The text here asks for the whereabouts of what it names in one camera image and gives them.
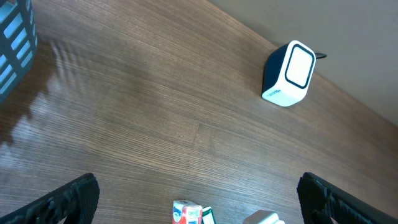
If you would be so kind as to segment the orange small box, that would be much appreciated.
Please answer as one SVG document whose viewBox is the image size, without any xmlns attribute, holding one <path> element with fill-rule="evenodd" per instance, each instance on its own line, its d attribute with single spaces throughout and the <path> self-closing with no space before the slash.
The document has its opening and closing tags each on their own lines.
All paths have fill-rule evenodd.
<svg viewBox="0 0 398 224">
<path fill-rule="evenodd" d="M 189 200 L 174 200 L 173 224 L 202 224 L 202 206 Z"/>
</svg>

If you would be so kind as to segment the dark green small box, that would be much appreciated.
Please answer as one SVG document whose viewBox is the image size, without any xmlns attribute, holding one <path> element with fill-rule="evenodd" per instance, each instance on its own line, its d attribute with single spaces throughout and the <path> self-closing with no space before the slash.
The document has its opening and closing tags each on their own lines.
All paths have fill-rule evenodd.
<svg viewBox="0 0 398 224">
<path fill-rule="evenodd" d="M 215 217 L 213 214 L 213 209 L 211 207 L 202 208 L 202 224 L 216 224 Z"/>
</svg>

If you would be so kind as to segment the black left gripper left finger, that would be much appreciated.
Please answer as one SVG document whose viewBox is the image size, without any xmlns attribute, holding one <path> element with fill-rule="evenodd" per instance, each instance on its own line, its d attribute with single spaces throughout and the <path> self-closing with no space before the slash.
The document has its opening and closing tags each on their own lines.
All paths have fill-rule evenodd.
<svg viewBox="0 0 398 224">
<path fill-rule="evenodd" d="M 100 197 L 96 177 L 86 173 L 30 204 L 1 217 L 1 223 L 80 223 L 93 221 Z"/>
</svg>

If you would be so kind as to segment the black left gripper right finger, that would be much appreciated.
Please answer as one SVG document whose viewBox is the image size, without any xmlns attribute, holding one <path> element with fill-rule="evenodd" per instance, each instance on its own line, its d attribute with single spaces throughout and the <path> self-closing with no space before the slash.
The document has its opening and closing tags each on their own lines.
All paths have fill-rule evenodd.
<svg viewBox="0 0 398 224">
<path fill-rule="evenodd" d="M 304 224 L 397 224 L 397 219 L 306 172 L 297 186 Z"/>
</svg>

